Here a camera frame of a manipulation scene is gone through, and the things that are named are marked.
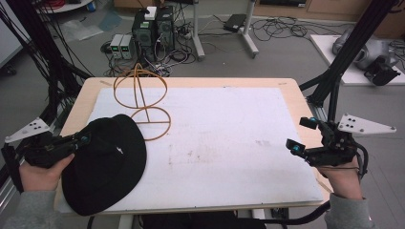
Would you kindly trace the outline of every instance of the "floor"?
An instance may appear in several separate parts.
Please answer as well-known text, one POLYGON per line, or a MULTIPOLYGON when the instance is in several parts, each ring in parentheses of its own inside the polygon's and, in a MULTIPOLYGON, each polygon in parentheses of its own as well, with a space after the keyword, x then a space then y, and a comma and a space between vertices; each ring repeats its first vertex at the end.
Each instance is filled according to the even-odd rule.
MULTIPOLYGON (((131 12, 119 11, 116 13, 111 2, 104 1, 98 5, 96 12, 85 9, 60 13, 57 18, 60 23, 71 20, 82 20, 85 27, 92 25, 104 28, 104 32, 86 40, 72 40, 68 42, 71 49, 93 75, 103 76, 108 72, 108 60, 100 47, 112 39, 116 33, 131 31, 131 12)), ((201 20, 200 28, 206 30, 201 33, 221 33, 219 22, 214 17, 201 20)), ((306 24, 308 33, 318 32, 330 34, 330 31, 319 27, 310 27, 306 24)), ((342 23, 316 22, 328 26, 329 30, 343 32, 352 25, 342 23)), ((275 36, 288 36, 284 30, 282 34, 273 35, 271 39, 264 30, 256 31, 258 37, 252 36, 259 49, 259 54, 252 59, 246 46, 238 35, 201 36, 202 46, 205 50, 205 60, 190 64, 175 66, 170 77, 288 77, 294 78, 298 84, 305 83, 315 76, 323 73, 328 65, 320 53, 308 39, 302 37, 275 38, 275 36)), ((62 48, 60 39, 55 43, 62 48)), ((21 52, 16 55, 11 64, 17 70, 16 75, 8 75, 4 71, 0 75, 0 138, 16 132, 25 124, 34 120, 45 108, 47 100, 47 85, 36 69, 31 59, 21 52)), ((404 71, 400 63, 397 67, 404 71)), ((310 95, 313 88, 303 92, 310 95)), ((342 114, 361 116, 363 118, 395 126, 397 132, 389 135, 356 135, 355 139, 364 145, 370 154, 369 172, 365 175, 362 185, 364 196, 370 200, 371 218, 380 228, 405 228, 405 97, 404 86, 341 86, 336 117, 342 114)), ((18 197, 11 201, 8 208, 0 216, 2 221, 12 213, 18 197)), ((308 208, 291 208, 292 219, 302 217, 312 211, 308 208)), ((66 217, 66 228, 86 228, 88 218, 66 217)), ((94 228, 117 228, 119 217, 96 217, 94 228)), ((317 219, 299 228, 326 228, 322 218, 317 219)))

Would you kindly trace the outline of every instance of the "hat brim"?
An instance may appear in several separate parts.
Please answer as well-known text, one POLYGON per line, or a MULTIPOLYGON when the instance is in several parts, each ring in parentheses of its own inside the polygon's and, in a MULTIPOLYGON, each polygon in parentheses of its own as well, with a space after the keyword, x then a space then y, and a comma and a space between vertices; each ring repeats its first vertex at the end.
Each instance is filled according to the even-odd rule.
POLYGON ((131 117, 118 114, 112 117, 122 129, 128 153, 115 178, 90 195, 76 186, 78 174, 73 160, 62 173, 62 190, 66 201, 81 216, 90 216, 119 202, 139 183, 146 166, 146 145, 142 133, 131 117))

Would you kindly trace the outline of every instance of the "human hand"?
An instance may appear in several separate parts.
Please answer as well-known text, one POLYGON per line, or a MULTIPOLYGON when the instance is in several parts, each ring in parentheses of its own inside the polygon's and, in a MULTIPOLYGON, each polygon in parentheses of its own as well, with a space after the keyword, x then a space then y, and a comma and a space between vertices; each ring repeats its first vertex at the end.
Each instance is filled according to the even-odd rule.
POLYGON ((338 166, 317 167, 318 171, 330 181, 333 192, 341 198, 363 199, 358 178, 358 161, 355 156, 352 162, 338 166))
POLYGON ((24 191, 53 191, 57 187, 60 175, 66 166, 71 163, 74 154, 71 154, 49 169, 31 166, 25 161, 19 168, 24 191))

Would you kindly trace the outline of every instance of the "black bucket hat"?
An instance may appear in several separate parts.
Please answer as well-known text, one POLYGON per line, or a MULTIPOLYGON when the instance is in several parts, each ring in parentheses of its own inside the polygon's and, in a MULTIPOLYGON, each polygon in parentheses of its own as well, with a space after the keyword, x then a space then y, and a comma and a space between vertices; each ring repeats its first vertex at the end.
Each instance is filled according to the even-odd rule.
POLYGON ((66 201, 81 216, 116 204, 140 181, 146 165, 145 141, 135 121, 125 114, 90 122, 76 134, 90 136, 62 173, 66 201))

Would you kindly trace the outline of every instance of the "white metal bracket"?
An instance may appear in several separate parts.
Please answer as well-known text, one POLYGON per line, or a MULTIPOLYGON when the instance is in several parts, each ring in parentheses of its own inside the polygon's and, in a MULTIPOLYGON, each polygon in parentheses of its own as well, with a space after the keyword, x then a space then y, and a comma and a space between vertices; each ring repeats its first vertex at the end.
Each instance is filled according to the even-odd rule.
POLYGON ((387 134, 396 132, 395 127, 382 125, 350 114, 343 114, 337 129, 339 131, 361 135, 387 134))
POLYGON ((5 142, 11 143, 29 136, 38 135, 50 130, 50 127, 41 119, 36 118, 30 124, 16 132, 14 135, 6 136, 5 142))

